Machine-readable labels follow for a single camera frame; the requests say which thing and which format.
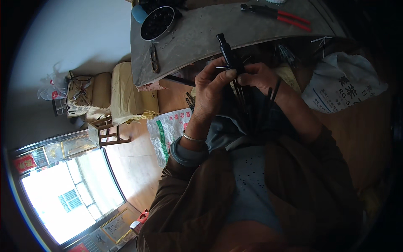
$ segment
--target bangle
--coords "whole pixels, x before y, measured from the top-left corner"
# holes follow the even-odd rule
[[[190,141],[196,141],[196,142],[200,142],[200,143],[204,143],[205,140],[198,140],[198,139],[194,139],[192,137],[189,137],[188,135],[186,135],[185,131],[183,131],[183,136],[187,139],[189,139]]]

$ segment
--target red poster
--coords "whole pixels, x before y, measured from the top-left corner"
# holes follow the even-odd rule
[[[84,246],[84,243],[80,243],[74,248],[70,249],[69,252],[89,252],[89,250]]]
[[[28,154],[13,160],[15,168],[19,173],[23,173],[29,169],[35,168],[37,165],[32,154]]]

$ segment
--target plastic bag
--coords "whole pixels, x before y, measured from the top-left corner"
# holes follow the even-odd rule
[[[183,135],[191,113],[190,108],[185,108],[147,120],[147,129],[154,145],[159,167],[165,167],[169,157],[169,148],[178,137]]]
[[[59,73],[55,66],[53,66],[52,74],[46,75],[45,79],[41,79],[43,85],[38,89],[38,99],[54,100],[66,98],[69,82],[67,77],[64,74]]]
[[[377,96],[386,89],[388,84],[378,79],[366,58],[336,52],[316,65],[301,97],[310,108],[330,114]]]

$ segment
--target wooden stool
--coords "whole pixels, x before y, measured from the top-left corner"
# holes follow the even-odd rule
[[[120,129],[119,125],[116,126],[116,133],[112,134],[105,134],[101,135],[101,131],[104,129],[109,129],[112,128],[112,117],[105,117],[100,120],[96,120],[92,123],[88,123],[88,136],[91,142],[93,142],[99,149],[102,146],[106,145],[113,145],[113,144],[122,144],[122,143],[129,143],[130,138],[125,140],[120,138]],[[116,137],[116,141],[106,141],[102,142],[102,138],[107,138],[107,137]]]

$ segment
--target white wall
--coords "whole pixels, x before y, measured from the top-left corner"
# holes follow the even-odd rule
[[[124,0],[49,0],[28,30],[10,77],[7,148],[75,131],[52,102],[37,98],[40,79],[53,72],[112,71],[130,58],[131,3]]]

